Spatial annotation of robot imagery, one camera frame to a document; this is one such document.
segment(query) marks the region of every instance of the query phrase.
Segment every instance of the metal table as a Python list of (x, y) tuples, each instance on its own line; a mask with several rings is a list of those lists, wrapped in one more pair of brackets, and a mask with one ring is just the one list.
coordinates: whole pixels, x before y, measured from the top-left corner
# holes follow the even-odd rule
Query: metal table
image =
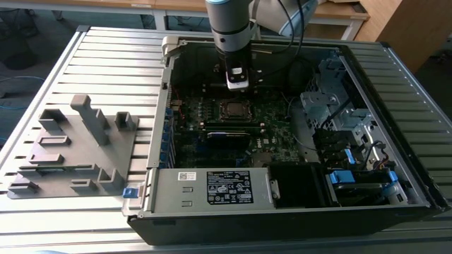
[[(37, 117), (45, 108), (69, 108), (73, 94), (89, 94), (105, 115), (129, 111), (140, 117), (128, 182), (145, 177), (153, 114), (161, 84), (161, 39), (180, 32), (80, 27), (0, 152), (0, 252), (247, 252), (335, 248), (336, 253), (445, 252), (452, 246), (452, 213), (397, 225), (364, 237), (305, 241), (245, 242), (197, 246), (148, 246), (121, 214), (123, 198), (71, 197), (9, 200), (5, 193), (17, 167), (37, 138)], [(209, 37), (208, 33), (181, 36)], [(391, 48), (379, 43), (305, 40), (345, 44), (369, 76), (431, 175), (452, 198), (452, 123), (407, 71)]]

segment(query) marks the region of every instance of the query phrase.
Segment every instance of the warning label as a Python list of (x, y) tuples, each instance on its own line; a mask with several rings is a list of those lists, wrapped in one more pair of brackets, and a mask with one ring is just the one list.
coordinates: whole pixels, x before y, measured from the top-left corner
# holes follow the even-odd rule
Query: warning label
[(253, 202), (249, 171), (207, 172), (207, 202), (211, 205)]

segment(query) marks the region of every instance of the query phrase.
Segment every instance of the blue latch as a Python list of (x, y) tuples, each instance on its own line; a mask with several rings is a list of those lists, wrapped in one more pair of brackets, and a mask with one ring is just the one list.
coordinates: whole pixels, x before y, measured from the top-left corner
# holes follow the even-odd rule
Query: blue latch
[(332, 184), (353, 184), (355, 177), (349, 170), (336, 170), (329, 174)]
[(396, 182), (396, 181), (399, 180), (399, 177), (397, 177), (397, 175), (396, 175), (396, 172), (389, 171), (389, 178), (391, 178), (391, 181), (392, 181), (392, 182)]
[(347, 157), (348, 157), (348, 162), (349, 162), (351, 164), (355, 164), (356, 161), (355, 161), (355, 158), (353, 158), (351, 149), (345, 149), (345, 154), (347, 154)]
[(139, 198), (139, 189), (136, 188), (124, 188), (123, 198)]

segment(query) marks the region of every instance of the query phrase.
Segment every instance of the black cable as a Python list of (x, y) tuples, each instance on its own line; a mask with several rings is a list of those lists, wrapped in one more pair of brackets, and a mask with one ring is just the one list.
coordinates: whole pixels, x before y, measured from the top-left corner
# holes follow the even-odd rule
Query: black cable
[(375, 147), (377, 144), (380, 144), (380, 143), (383, 143), (380, 140), (375, 140), (373, 143), (371, 144), (371, 147), (368, 148), (368, 151), (367, 151), (367, 153), (365, 153), (365, 159), (364, 159), (364, 161), (363, 161), (361, 170), (365, 169), (367, 161), (368, 161), (368, 158), (371, 157), (371, 153), (372, 153), (373, 147)]
[(327, 117), (327, 119), (324, 120), (324, 122), (320, 125), (320, 129), (324, 128), (325, 124), (336, 117), (336, 115), (344, 110), (344, 108), (347, 107), (347, 105), (351, 103), (351, 99), (348, 98), (347, 101), (339, 106), (339, 108), (336, 109), (336, 111), (331, 114), (329, 117)]
[(296, 4), (299, 5), (299, 11), (300, 11), (300, 16), (301, 16), (301, 34), (300, 34), (300, 43), (299, 43), (299, 48), (296, 49), (295, 57), (299, 56), (300, 50), (301, 50), (301, 44), (303, 44), (303, 38), (304, 38), (304, 13), (303, 13), (303, 6), (300, 3), (300, 0), (296, 0)]
[(301, 51), (301, 44), (303, 44), (303, 38), (304, 38), (304, 13), (303, 13), (303, 6), (301, 6), (301, 3), (300, 3), (300, 0), (296, 0), (296, 4), (299, 5), (299, 11), (300, 11), (300, 18), (301, 18), (301, 26), (300, 26), (300, 30), (301, 30), (301, 34), (300, 34), (300, 42), (299, 42), (299, 46), (296, 48), (296, 52), (295, 52), (295, 55), (293, 55), (293, 58), (291, 59), (291, 61), (279, 69), (263, 74), (260, 76), (259, 79), (285, 70), (287, 68), (289, 68), (293, 64), (293, 62), (296, 61), (297, 57), (299, 57), (299, 53)]
[(293, 27), (293, 23), (292, 23), (292, 19), (291, 19), (291, 15), (289, 15), (289, 12), (288, 12), (288, 9), (285, 9), (284, 7), (284, 4), (281, 2), (281, 0), (277, 0), (279, 4), (281, 5), (281, 8), (284, 10), (284, 14), (285, 14), (285, 17), (288, 18), (288, 22), (289, 22), (289, 26), (291, 26), (291, 31), (292, 31), (292, 35), (291, 35), (291, 42), (288, 44), (288, 46), (281, 49), (280, 51), (273, 51), (272, 54), (281, 54), (284, 53), (285, 51), (288, 51), (293, 45), (293, 40), (295, 40), (295, 27)]

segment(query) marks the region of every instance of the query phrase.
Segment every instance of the wire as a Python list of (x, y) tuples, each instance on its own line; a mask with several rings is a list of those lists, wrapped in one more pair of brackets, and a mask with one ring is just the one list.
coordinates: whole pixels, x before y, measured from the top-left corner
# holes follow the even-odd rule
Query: wire
[(383, 143), (380, 140), (375, 140), (373, 143), (371, 144), (371, 147), (368, 148), (368, 151), (365, 153), (365, 159), (364, 159), (364, 162), (363, 162), (361, 170), (365, 169), (367, 161), (368, 161), (368, 158), (371, 157), (373, 147), (380, 143)]
[(0, 106), (0, 108), (3, 108), (4, 110), (23, 110), (27, 107), (4, 107), (4, 106)]
[(296, 97), (293, 97), (293, 98), (291, 99), (291, 102), (289, 102), (289, 106), (288, 106), (288, 116), (291, 116), (291, 114), (289, 114), (289, 112), (291, 112), (291, 105), (292, 105), (292, 102), (293, 102), (295, 99), (296, 99)]
[(285, 95), (284, 95), (283, 92), (281, 92), (281, 95), (283, 95), (283, 98), (284, 98), (285, 102), (289, 103), (289, 101), (288, 101), (288, 99), (285, 98)]
[(17, 77), (8, 77), (8, 78), (5, 78), (5, 79), (1, 79), (0, 82), (7, 81), (7, 80), (11, 80), (11, 79), (15, 79), (15, 78), (33, 78), (33, 79), (39, 79), (39, 80), (41, 80), (41, 81), (45, 81), (44, 78), (35, 77), (35, 76), (17, 76)]
[(301, 143), (300, 140), (296, 138), (295, 135), (292, 135), (292, 136), (293, 136), (293, 139), (296, 140), (296, 142), (297, 142), (305, 149), (309, 149), (309, 150), (312, 150), (312, 151), (317, 151), (316, 149), (308, 147), (304, 143)]
[(277, 0), (277, 2), (279, 2), (280, 6), (281, 6), (281, 8), (284, 10), (285, 17), (288, 18), (292, 35), (291, 35), (291, 42), (289, 42), (288, 46), (284, 49), (281, 49), (280, 51), (273, 51), (272, 54), (281, 54), (285, 51), (288, 51), (291, 49), (292, 45), (293, 45), (293, 40), (295, 40), (295, 27), (293, 27), (293, 23), (292, 23), (292, 19), (291, 19), (291, 15), (289, 15), (288, 9), (285, 9), (281, 0)]
[(387, 152), (384, 151), (384, 149), (381, 148), (381, 153), (384, 155), (384, 159), (380, 161), (380, 163), (376, 165), (375, 169), (379, 169), (383, 167), (384, 163), (387, 163), (389, 161), (389, 155), (387, 154)]
[(300, 0), (296, 0), (296, 4), (299, 5), (299, 11), (300, 11), (300, 18), (301, 18), (301, 34), (300, 34), (300, 43), (299, 43), (299, 48), (296, 49), (295, 57), (299, 56), (300, 50), (301, 50), (301, 44), (303, 44), (303, 38), (304, 38), (304, 13), (303, 13), (303, 6), (300, 3)]
[(336, 115), (344, 110), (344, 108), (347, 107), (347, 105), (351, 103), (351, 99), (348, 98), (347, 101), (339, 106), (339, 108), (336, 109), (336, 111), (331, 114), (329, 117), (327, 117), (327, 119), (324, 120), (324, 122), (320, 125), (320, 129), (324, 128), (325, 124), (336, 117)]
[(300, 42), (299, 42), (299, 46), (296, 48), (293, 58), (281, 68), (277, 68), (276, 70), (263, 74), (259, 79), (263, 79), (264, 77), (273, 75), (275, 73), (279, 73), (284, 69), (291, 68), (293, 62), (297, 60), (299, 53), (300, 53), (300, 50), (301, 50), (303, 38), (304, 38), (304, 13), (303, 13), (303, 6), (301, 6), (301, 3), (300, 3), (300, 0), (296, 0), (296, 3), (299, 5), (299, 11), (300, 11), (300, 16), (301, 16), (301, 26), (300, 26), (301, 34), (300, 34)]

